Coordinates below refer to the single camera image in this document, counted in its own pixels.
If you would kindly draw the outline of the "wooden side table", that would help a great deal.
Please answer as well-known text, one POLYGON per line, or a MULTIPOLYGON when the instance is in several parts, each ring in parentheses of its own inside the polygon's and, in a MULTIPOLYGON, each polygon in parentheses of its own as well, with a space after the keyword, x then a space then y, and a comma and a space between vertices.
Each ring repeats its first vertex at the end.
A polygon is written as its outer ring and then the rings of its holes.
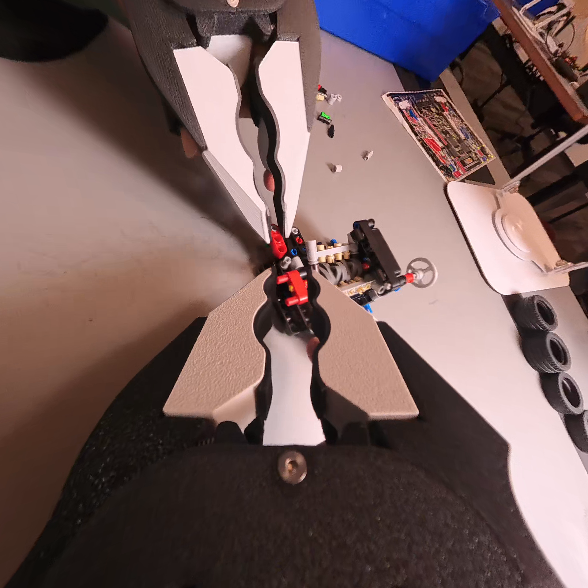
POLYGON ((558 102, 572 120, 582 125, 587 124, 587 106, 568 80, 562 77, 552 65, 551 56, 540 37, 525 24, 520 11, 513 8, 513 1, 493 1, 505 26, 513 38, 555 94, 558 102))

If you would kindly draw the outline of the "person's left hand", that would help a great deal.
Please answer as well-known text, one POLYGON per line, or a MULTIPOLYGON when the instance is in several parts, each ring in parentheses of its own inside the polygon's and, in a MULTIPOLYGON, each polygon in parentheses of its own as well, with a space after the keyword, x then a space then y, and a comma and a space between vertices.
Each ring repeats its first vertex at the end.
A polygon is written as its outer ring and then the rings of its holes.
MULTIPOLYGON (((189 159, 196 158, 202 155, 202 151, 194 138, 191 136, 189 131, 181 126, 180 127, 180 138, 183 146, 183 150, 185 152, 185 156, 189 159)), ((268 170, 265 169, 263 173, 263 184, 265 188, 269 191, 274 193, 275 191, 275 180, 273 174, 268 170)))

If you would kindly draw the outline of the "lego car chassis assembly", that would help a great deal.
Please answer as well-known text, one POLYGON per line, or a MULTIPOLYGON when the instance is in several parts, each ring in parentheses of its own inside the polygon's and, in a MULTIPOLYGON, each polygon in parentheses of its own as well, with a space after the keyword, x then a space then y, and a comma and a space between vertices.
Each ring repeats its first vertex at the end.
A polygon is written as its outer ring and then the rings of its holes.
MULTIPOLYGON (((279 230, 277 224, 269 227, 279 230)), ((307 294, 308 277, 312 273, 368 312, 371 303, 379 298, 406 285, 428 288, 438 277, 436 266, 426 258, 409 261, 403 270, 373 219, 354 222, 344 241, 306 240, 297 227, 292 228, 289 237, 283 238, 289 252, 277 260, 270 249, 272 256, 264 268, 274 268, 277 273, 273 324, 291 336, 312 330, 307 294)))

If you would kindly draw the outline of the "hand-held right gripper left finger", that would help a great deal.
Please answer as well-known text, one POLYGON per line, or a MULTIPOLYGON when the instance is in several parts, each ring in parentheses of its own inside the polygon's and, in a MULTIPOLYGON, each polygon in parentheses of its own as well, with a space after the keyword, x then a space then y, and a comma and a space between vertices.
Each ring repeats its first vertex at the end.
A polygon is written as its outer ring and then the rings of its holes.
POLYGON ((266 269, 206 317, 164 405, 168 417, 236 423, 263 434, 272 401, 271 358, 276 271, 266 269))

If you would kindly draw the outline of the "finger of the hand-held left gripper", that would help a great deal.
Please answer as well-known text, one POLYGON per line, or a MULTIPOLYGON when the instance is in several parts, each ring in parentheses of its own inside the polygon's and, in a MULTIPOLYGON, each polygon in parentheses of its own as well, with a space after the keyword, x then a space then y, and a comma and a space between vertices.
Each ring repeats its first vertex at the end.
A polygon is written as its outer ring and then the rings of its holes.
POLYGON ((274 206, 283 236, 291 234, 311 133, 298 41, 277 40, 256 67, 256 82, 269 112, 266 161, 275 180, 274 206))
POLYGON ((175 49, 173 55, 201 129, 205 162, 252 229, 270 243, 268 207, 239 135, 241 96, 233 71, 202 47, 175 49))

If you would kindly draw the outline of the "blue plastic parts bin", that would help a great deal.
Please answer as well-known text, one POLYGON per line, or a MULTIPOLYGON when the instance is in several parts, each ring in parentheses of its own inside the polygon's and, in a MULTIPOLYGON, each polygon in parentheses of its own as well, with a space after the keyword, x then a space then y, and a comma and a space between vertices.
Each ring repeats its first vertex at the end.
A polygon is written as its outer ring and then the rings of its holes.
POLYGON ((320 28, 434 81, 499 17, 493 1, 315 1, 320 28))

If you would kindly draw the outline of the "lego sticker sheet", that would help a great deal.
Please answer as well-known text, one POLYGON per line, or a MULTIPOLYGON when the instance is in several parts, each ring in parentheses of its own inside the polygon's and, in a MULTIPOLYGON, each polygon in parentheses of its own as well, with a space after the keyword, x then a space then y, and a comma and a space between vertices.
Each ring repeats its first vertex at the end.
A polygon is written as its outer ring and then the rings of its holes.
POLYGON ((382 100, 446 183, 495 160, 444 90, 386 92, 382 100))

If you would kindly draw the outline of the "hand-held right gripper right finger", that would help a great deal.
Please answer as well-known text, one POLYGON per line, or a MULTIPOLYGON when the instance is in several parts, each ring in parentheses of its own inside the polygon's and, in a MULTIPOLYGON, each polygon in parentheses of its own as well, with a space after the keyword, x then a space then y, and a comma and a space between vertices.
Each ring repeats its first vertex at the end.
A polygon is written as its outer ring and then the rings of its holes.
POLYGON ((312 406, 327 436, 419 415, 376 320, 322 275, 312 276, 312 331, 312 406))

